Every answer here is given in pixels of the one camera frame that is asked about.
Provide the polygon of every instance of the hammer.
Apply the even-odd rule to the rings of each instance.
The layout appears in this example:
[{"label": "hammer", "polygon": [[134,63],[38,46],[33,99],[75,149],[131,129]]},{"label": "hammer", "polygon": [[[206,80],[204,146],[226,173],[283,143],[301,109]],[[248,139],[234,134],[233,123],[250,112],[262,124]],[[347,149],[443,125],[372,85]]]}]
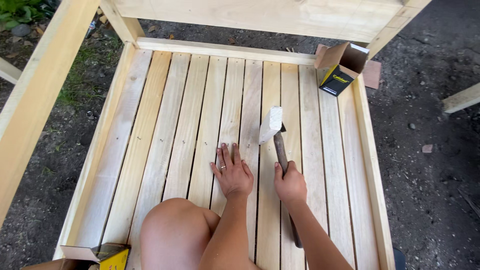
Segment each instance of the hammer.
[{"label": "hammer", "polygon": [[[282,123],[282,113],[283,110],[280,106],[273,106],[270,109],[270,111],[265,116],[264,121],[260,125],[258,144],[262,145],[273,137],[278,163],[280,163],[280,166],[282,166],[283,176],[285,176],[285,174],[287,173],[288,160],[287,154],[285,153],[285,146],[283,144],[282,132],[285,132],[287,130]],[[301,244],[297,228],[293,223],[292,216],[290,216],[290,223],[292,225],[293,240],[295,241],[295,246],[297,246],[298,248],[302,248],[303,246]]]}]

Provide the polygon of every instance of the hammer head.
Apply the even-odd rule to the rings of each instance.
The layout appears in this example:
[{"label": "hammer head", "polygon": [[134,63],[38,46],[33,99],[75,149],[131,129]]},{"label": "hammer head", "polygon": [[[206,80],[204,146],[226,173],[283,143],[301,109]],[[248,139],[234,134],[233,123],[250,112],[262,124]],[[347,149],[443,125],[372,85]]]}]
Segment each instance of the hammer head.
[{"label": "hammer head", "polygon": [[265,116],[260,125],[260,134],[258,136],[258,144],[262,145],[272,138],[277,132],[285,132],[286,129],[282,123],[282,107],[273,106]]}]

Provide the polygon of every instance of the dry leaf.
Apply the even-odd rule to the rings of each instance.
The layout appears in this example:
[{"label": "dry leaf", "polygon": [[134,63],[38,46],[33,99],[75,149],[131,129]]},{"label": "dry leaf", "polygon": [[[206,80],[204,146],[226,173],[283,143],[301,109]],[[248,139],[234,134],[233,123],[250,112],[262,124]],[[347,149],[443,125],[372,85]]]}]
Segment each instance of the dry leaf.
[{"label": "dry leaf", "polygon": [[40,27],[35,27],[35,30],[37,31],[37,33],[39,33],[40,35],[43,35],[44,31],[40,28]]},{"label": "dry leaf", "polygon": [[17,37],[17,36],[13,36],[12,37],[12,43],[17,43],[19,42],[20,40],[22,40],[23,37]]},{"label": "dry leaf", "polygon": [[100,17],[100,21],[104,24],[107,22],[107,17],[105,15]]},{"label": "dry leaf", "polygon": [[15,58],[19,53],[18,52],[13,52],[7,56],[5,56],[6,58]]}]

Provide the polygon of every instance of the dirt ground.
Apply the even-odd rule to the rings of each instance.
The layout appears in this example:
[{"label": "dirt ground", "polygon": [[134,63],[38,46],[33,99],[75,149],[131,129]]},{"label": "dirt ground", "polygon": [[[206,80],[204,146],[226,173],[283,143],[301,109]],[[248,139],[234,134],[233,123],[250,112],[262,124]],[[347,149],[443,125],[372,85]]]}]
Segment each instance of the dirt ground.
[{"label": "dirt ground", "polygon": [[[480,82],[479,11],[480,1],[433,0],[374,58],[382,63],[382,83],[367,94],[392,241],[406,255],[408,270],[480,269],[480,218],[458,191],[480,201],[480,105],[449,115],[440,103]],[[148,37],[173,34],[217,44],[229,44],[233,37],[233,46],[262,49],[314,53],[318,43],[340,42],[140,22],[145,30],[156,25]],[[8,60],[23,68],[33,47],[9,38],[9,32],[0,33],[0,57],[19,52]],[[52,110],[0,230],[0,269],[51,259],[120,51],[104,32],[82,45],[64,85],[68,98]],[[0,108],[12,88],[0,79]],[[433,145],[432,153],[422,153],[426,144]]]}]

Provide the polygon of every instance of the left hand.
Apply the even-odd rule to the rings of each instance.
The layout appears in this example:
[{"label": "left hand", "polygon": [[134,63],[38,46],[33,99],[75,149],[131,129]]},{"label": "left hand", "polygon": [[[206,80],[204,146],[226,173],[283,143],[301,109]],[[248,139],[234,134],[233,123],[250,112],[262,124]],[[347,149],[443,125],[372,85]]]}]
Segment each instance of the left hand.
[{"label": "left hand", "polygon": [[223,195],[228,198],[230,194],[240,192],[248,196],[252,192],[253,174],[247,163],[241,160],[239,146],[233,144],[233,162],[226,144],[223,143],[222,148],[217,148],[216,153],[221,171],[213,162],[210,163],[210,167],[220,183]]}]

